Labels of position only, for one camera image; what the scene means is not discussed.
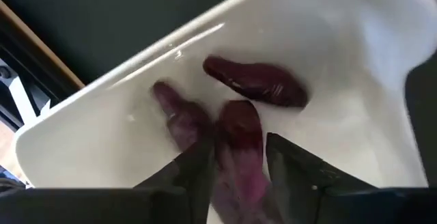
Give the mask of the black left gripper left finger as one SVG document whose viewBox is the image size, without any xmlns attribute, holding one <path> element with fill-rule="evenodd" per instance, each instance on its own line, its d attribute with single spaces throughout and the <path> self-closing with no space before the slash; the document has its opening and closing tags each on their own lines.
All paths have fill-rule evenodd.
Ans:
<svg viewBox="0 0 437 224">
<path fill-rule="evenodd" d="M 136 185 L 149 193 L 153 224 L 206 224 L 214 181 L 214 141 L 204 137 Z"/>
</svg>

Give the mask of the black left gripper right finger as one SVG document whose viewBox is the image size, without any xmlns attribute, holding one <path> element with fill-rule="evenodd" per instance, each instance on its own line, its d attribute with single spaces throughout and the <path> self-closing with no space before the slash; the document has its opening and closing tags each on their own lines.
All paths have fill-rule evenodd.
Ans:
<svg viewBox="0 0 437 224">
<path fill-rule="evenodd" d="M 317 224 L 322 198 L 375 187 L 269 132 L 266 158 L 272 192 L 286 224 Z"/>
</svg>

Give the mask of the large purple eggplant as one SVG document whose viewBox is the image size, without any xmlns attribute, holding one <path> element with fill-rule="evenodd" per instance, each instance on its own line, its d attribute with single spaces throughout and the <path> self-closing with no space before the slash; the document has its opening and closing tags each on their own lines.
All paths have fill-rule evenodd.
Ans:
<svg viewBox="0 0 437 224">
<path fill-rule="evenodd" d="M 187 150 L 210 132 L 212 120 L 203 107 L 182 97 L 168 82 L 155 82 L 152 93 L 166 116 L 167 129 L 179 150 Z"/>
</svg>

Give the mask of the white plastic basket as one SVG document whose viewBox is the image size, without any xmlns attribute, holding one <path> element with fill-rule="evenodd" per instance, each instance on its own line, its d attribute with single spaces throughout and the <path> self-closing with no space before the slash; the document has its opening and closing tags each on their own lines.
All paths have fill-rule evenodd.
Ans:
<svg viewBox="0 0 437 224">
<path fill-rule="evenodd" d="M 437 224 L 437 0 L 226 0 L 21 128 L 0 223 Z"/>
</svg>

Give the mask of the wooden table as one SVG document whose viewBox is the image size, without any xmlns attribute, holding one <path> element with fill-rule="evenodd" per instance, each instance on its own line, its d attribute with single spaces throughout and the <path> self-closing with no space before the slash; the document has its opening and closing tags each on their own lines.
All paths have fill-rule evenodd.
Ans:
<svg viewBox="0 0 437 224">
<path fill-rule="evenodd" d="M 65 63 L 38 37 L 32 29 L 25 24 L 25 22 L 10 8 L 8 5 L 0 0 L 0 29 L 6 30 L 8 33 L 20 37 L 35 47 L 39 53 L 47 57 L 47 59 L 55 64 L 60 70 L 68 76 L 68 78 L 75 83 L 80 89 L 84 88 L 85 84 L 80 78 L 65 65 Z M 48 111 L 50 108 L 44 108 L 42 113 Z M 26 177 L 18 164 L 16 154 L 13 148 L 12 137 L 18 133 L 6 126 L 4 123 L 0 126 L 0 166 L 4 167 L 16 176 L 20 181 L 25 182 Z"/>
</svg>

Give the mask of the black table mat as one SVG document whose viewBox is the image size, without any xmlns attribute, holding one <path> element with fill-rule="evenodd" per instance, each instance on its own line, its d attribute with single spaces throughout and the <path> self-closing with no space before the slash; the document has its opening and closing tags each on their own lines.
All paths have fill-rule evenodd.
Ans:
<svg viewBox="0 0 437 224">
<path fill-rule="evenodd" d="M 208 55 L 276 64 L 303 109 L 263 129 L 374 186 L 429 186 L 408 75 L 437 51 L 437 0 L 2 0 L 85 84 L 18 130 L 36 187 L 133 186 L 178 155 L 150 95 L 164 79 L 217 116 L 236 92 Z"/>
</svg>

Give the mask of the black metal table frame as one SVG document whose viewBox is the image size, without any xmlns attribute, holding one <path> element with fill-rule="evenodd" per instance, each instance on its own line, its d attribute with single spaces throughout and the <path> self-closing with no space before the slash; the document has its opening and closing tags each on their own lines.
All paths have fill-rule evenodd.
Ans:
<svg viewBox="0 0 437 224">
<path fill-rule="evenodd" d="M 78 90 L 35 47 L 0 29 L 0 122 L 15 132 Z"/>
</svg>

